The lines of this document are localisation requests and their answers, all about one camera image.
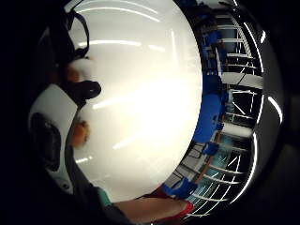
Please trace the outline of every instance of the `dark background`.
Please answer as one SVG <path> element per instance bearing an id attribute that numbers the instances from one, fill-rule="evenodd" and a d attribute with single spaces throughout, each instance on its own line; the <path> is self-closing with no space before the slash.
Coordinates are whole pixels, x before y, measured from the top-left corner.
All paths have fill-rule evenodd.
<path id="1" fill-rule="evenodd" d="M 29 148 L 26 97 L 38 38 L 58 0 L 1 3 L 1 224 L 99 224 L 64 195 Z M 232 207 L 190 224 L 298 223 L 300 213 L 299 10 L 294 1 L 241 1 L 275 49 L 285 89 L 286 120 L 277 147 L 253 188 Z"/>

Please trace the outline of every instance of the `fluorescent light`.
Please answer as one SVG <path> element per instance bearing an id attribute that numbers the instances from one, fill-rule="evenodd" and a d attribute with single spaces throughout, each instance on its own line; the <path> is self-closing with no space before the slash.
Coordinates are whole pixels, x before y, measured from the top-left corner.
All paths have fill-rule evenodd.
<path id="1" fill-rule="evenodd" d="M 264 40 L 265 40 L 265 32 L 264 32 L 264 31 L 262 31 L 261 44 L 263 44 Z"/>
<path id="2" fill-rule="evenodd" d="M 233 159 L 233 161 L 232 161 L 230 164 L 228 164 L 228 166 L 232 165 L 236 160 L 237 160 L 237 157 L 235 157 L 235 158 Z"/>
<path id="3" fill-rule="evenodd" d="M 261 119 L 261 116 L 262 116 L 262 111 L 263 111 L 263 99 L 264 99 L 264 95 L 262 95 L 261 108 L 260 108 L 259 116 L 257 117 L 257 121 L 256 121 L 257 124 L 260 123 L 260 119 Z"/>
<path id="4" fill-rule="evenodd" d="M 253 142 L 254 142 L 254 155 L 253 155 L 253 163 L 252 163 L 252 168 L 250 171 L 250 175 L 244 185 L 244 187 L 242 188 L 242 190 L 238 193 L 238 195 L 231 201 L 231 203 L 235 202 L 244 192 L 245 190 L 248 188 L 252 177 L 254 175 L 255 169 L 256 169 L 256 163 L 257 163 L 257 156 L 258 156 L 258 143 L 257 143 L 257 137 L 256 137 L 256 133 L 253 133 Z"/>
<path id="5" fill-rule="evenodd" d="M 154 50 L 154 51 L 161 52 L 161 53 L 165 53 L 166 52 L 165 48 L 157 46 L 157 45 L 148 45 L 148 48 L 151 49 L 151 50 Z"/>
<path id="6" fill-rule="evenodd" d="M 240 108 L 240 107 L 238 107 L 235 103 L 234 103 L 234 101 L 232 102 L 232 104 L 242 113 L 242 114 L 245 114 L 245 112 Z"/>
<path id="7" fill-rule="evenodd" d="M 122 7 L 90 7 L 90 8 L 86 8 L 86 9 L 80 10 L 80 11 L 78 11 L 78 13 L 87 12 L 87 11 L 93 11 L 93 10 L 102 10 L 102 9 L 105 9 L 105 10 L 125 11 L 125 12 L 129 12 L 129 13 L 137 14 L 139 16 L 143 16 L 145 18 L 148 18 L 151 21 L 160 23 L 160 20 L 157 19 L 157 18 L 155 18 L 155 17 L 149 16 L 147 14 L 141 13 L 141 12 L 136 11 L 136 10 L 131 10 L 131 9 L 122 8 Z"/>
<path id="8" fill-rule="evenodd" d="M 263 60 L 262 60 L 262 57 L 261 57 L 260 50 L 259 50 L 259 48 L 257 47 L 257 43 L 256 43 L 256 41 L 255 41 L 254 36 L 252 35 L 252 33 L 251 33 L 251 31 L 250 31 L 248 25 L 247 25 L 245 22 L 244 22 L 244 26 L 246 27 L 247 31 L 250 33 L 251 38 L 252 38 L 252 40 L 253 40 L 253 42 L 254 42 L 254 45 L 255 45 L 257 54 L 259 55 L 259 58 L 260 58 L 261 68 L 262 68 L 262 72 L 263 72 Z"/>
<path id="9" fill-rule="evenodd" d="M 276 101 L 273 100 L 272 97 L 268 97 L 268 100 L 274 105 L 275 109 L 277 110 L 277 113 L 278 113 L 279 118 L 280 118 L 280 124 L 281 124 L 282 123 L 282 119 L 283 119 L 282 110 L 280 109 L 280 107 L 278 106 L 278 104 L 276 103 Z"/>
<path id="10" fill-rule="evenodd" d="M 254 99 L 254 95 L 252 95 L 252 101 L 251 101 L 251 108 L 250 108 L 250 112 L 252 112 L 252 107 L 253 107 L 253 99 Z"/>
<path id="11" fill-rule="evenodd" d="M 138 41 L 131 41 L 131 40 L 91 40 L 89 42 L 90 45 L 97 45 L 97 44 L 121 44 L 121 45 L 130 45 L 130 46 L 141 46 L 141 42 Z M 80 47 L 86 46 L 86 42 L 78 43 Z"/>

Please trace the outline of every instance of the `white curved wall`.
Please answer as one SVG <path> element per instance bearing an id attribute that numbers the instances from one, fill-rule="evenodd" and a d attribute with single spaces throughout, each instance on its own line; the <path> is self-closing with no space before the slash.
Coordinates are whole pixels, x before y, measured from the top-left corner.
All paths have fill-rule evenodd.
<path id="1" fill-rule="evenodd" d="M 202 94 L 197 43 L 171 0 L 84 1 L 76 11 L 96 62 L 84 78 L 102 92 L 82 109 L 91 136 L 75 159 L 112 202 L 134 199 L 162 184 L 188 149 Z M 70 34 L 84 46 L 77 21 Z"/>

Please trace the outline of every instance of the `blue bracket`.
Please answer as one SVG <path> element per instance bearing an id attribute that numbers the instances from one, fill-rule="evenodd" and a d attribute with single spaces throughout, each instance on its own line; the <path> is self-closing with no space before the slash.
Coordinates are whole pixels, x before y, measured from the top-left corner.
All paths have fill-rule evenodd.
<path id="1" fill-rule="evenodd" d="M 176 187 L 180 183 L 182 183 L 181 186 L 174 189 L 174 187 Z M 197 185 L 189 182 L 186 177 L 178 181 L 172 187 L 168 187 L 165 184 L 162 185 L 163 192 L 165 192 L 169 196 L 175 195 L 179 199 L 188 198 L 192 194 L 192 192 L 194 192 L 196 189 L 197 189 Z"/>
<path id="2" fill-rule="evenodd" d="M 206 145 L 205 149 L 202 151 L 203 154 L 214 156 L 218 151 L 218 144 L 214 142 L 210 142 Z"/>

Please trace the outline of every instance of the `blue machine part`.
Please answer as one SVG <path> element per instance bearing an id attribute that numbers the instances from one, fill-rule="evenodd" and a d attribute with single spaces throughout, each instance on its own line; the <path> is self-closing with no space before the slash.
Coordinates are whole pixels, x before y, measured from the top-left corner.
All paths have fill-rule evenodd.
<path id="1" fill-rule="evenodd" d="M 222 130 L 224 128 L 224 124 L 217 124 L 216 130 Z"/>
<path id="2" fill-rule="evenodd" d="M 217 52 L 219 55 L 219 61 L 221 61 L 222 64 L 225 64 L 227 58 L 227 51 L 223 48 L 217 48 Z"/>
<path id="3" fill-rule="evenodd" d="M 205 37 L 205 46 L 210 46 L 211 44 L 218 43 L 222 39 L 221 33 L 219 31 L 213 31 Z"/>
<path id="4" fill-rule="evenodd" d="M 217 151 L 218 151 L 218 144 L 214 142 L 210 142 L 209 144 L 206 145 L 202 153 L 205 155 L 214 156 Z"/>
<path id="5" fill-rule="evenodd" d="M 221 94 L 222 80 L 218 75 L 203 75 L 202 76 L 202 95 Z"/>
<path id="6" fill-rule="evenodd" d="M 204 46 L 204 44 L 201 42 L 201 49 L 202 49 L 202 56 L 207 60 L 208 59 L 208 52 Z"/>
<path id="7" fill-rule="evenodd" d="M 227 91 L 223 91 L 221 96 L 221 102 L 222 104 L 225 104 L 228 101 L 229 101 L 229 94 L 227 93 Z"/>
<path id="8" fill-rule="evenodd" d="M 218 95 L 209 94 L 202 97 L 201 111 L 193 136 L 197 143 L 208 143 L 216 130 L 221 101 Z"/>
<path id="9" fill-rule="evenodd" d="M 171 196 L 175 195 L 179 199 L 188 198 L 197 189 L 197 185 L 188 181 L 186 177 L 178 181 L 172 187 L 168 187 L 165 184 L 162 185 L 162 190 L 165 194 Z"/>
<path id="10" fill-rule="evenodd" d="M 196 7 L 196 0 L 179 0 L 177 1 L 181 7 Z"/>

